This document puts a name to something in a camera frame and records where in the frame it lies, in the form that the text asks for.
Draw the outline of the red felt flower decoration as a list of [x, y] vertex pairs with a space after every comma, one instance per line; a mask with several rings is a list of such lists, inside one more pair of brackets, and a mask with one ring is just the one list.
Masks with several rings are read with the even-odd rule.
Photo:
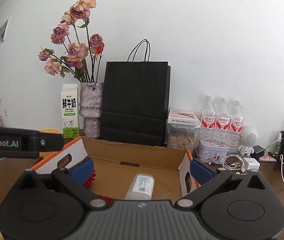
[[[96, 173], [95, 171], [93, 171], [93, 173], [89, 176], [89, 178], [83, 183], [83, 187], [86, 188], [86, 189], [89, 189], [92, 187], [93, 185], [93, 181], [95, 180], [95, 177], [96, 177]], [[108, 205], [112, 205], [114, 203], [114, 199], [113, 198], [110, 198], [110, 197], [106, 197], [106, 196], [102, 196], [102, 195], [99, 195], [100, 198], [102, 198], [103, 200], [105, 200]]]

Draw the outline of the cotton swab plastic container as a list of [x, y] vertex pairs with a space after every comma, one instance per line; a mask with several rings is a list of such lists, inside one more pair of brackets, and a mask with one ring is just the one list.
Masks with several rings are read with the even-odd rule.
[[153, 176], [137, 174], [126, 193], [125, 200], [151, 200], [153, 188]]

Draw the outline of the decorated tin box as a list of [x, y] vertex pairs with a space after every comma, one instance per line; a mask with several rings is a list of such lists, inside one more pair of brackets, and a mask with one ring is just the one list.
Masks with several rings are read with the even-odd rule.
[[215, 164], [220, 164], [228, 151], [229, 148], [224, 142], [204, 139], [199, 141], [199, 145], [196, 149], [197, 158], [200, 161]]

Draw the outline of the white earphones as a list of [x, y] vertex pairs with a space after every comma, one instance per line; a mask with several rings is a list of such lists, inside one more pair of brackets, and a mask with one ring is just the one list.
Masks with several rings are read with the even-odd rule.
[[237, 154], [229, 154], [223, 157], [221, 165], [226, 170], [235, 171], [236, 174], [247, 174], [244, 159]]

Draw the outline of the red cardboard box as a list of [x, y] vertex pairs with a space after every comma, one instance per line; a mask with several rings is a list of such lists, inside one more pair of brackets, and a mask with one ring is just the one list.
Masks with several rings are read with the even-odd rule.
[[124, 199], [138, 174], [153, 176], [152, 199], [169, 199], [175, 202], [200, 187], [192, 177], [191, 153], [165, 147], [126, 144], [78, 137], [67, 143], [61, 151], [53, 152], [33, 166], [38, 174], [49, 174], [58, 162], [70, 156], [71, 168], [90, 157], [96, 174], [94, 193], [113, 199]]

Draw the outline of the yellow ceramic mug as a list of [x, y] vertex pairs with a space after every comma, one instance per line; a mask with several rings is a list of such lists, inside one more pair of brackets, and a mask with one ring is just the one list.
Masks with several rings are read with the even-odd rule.
[[[55, 128], [46, 128], [46, 129], [42, 129], [40, 130], [40, 132], [42, 133], [53, 133], [53, 134], [60, 134], [60, 131], [58, 129]], [[47, 156], [51, 155], [53, 152], [40, 152], [39, 153], [39, 157], [44, 159]]]

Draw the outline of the left water bottle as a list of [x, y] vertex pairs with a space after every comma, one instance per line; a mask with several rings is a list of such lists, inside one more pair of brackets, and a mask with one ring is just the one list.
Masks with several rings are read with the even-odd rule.
[[209, 140], [212, 137], [216, 122], [215, 97], [207, 95], [205, 107], [201, 110], [201, 128], [199, 139]]

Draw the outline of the water bottle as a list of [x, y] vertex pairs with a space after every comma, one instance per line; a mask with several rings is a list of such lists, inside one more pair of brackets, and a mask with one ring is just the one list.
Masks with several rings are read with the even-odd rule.
[[227, 132], [230, 126], [230, 113], [229, 113], [229, 99], [222, 98], [220, 103], [220, 108], [216, 116], [215, 124], [215, 140], [225, 142]]
[[212, 137], [216, 122], [215, 97], [207, 95], [205, 107], [201, 110], [201, 128], [199, 139], [209, 140]]
[[230, 120], [230, 128], [226, 138], [228, 152], [235, 154], [240, 143], [244, 123], [243, 102], [236, 100], [233, 114]]

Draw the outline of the right water bottle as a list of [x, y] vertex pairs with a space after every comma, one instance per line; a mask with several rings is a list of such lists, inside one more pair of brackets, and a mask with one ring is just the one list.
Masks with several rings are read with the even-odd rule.
[[243, 102], [236, 100], [233, 114], [230, 120], [230, 128], [226, 138], [228, 152], [235, 154], [240, 143], [244, 123]]

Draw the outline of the clear seed storage container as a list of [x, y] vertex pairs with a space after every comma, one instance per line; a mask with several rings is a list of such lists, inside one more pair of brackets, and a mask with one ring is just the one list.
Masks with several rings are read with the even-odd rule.
[[167, 119], [167, 147], [192, 152], [200, 127], [201, 124], [194, 112], [170, 109]]

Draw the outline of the middle water bottle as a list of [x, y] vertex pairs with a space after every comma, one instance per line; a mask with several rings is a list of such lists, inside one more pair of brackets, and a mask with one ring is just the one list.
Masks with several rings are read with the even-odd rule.
[[215, 140], [225, 142], [227, 132], [230, 126], [230, 113], [229, 113], [229, 99], [222, 98], [220, 103], [220, 108], [216, 116], [215, 124]]

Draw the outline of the black power adapter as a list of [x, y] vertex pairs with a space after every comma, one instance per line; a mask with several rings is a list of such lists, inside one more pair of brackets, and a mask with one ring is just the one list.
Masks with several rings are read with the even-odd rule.
[[265, 149], [260, 145], [256, 145], [253, 147], [253, 153], [250, 156], [258, 160], [260, 157], [263, 157], [264, 155], [265, 155]]

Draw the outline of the purple ceramic vase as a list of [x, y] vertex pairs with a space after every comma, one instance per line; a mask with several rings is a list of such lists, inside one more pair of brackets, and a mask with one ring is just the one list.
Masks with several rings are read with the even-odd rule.
[[84, 118], [83, 132], [86, 137], [100, 136], [103, 82], [81, 83], [79, 114]]

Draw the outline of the white milk carton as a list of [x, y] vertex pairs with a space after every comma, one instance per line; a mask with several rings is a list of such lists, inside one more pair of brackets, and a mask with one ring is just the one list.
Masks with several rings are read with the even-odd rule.
[[61, 111], [64, 139], [74, 139], [79, 132], [78, 84], [63, 84], [61, 91]]

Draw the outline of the dried rose bouquet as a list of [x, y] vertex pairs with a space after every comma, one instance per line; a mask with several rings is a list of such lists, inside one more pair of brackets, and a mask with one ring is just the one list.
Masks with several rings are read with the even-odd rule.
[[51, 43], [64, 47], [63, 54], [42, 48], [37, 55], [45, 62], [47, 74], [65, 77], [70, 73], [81, 83], [97, 83], [105, 43], [101, 35], [89, 33], [91, 10], [96, 5], [96, 0], [78, 0], [64, 12], [50, 36]]

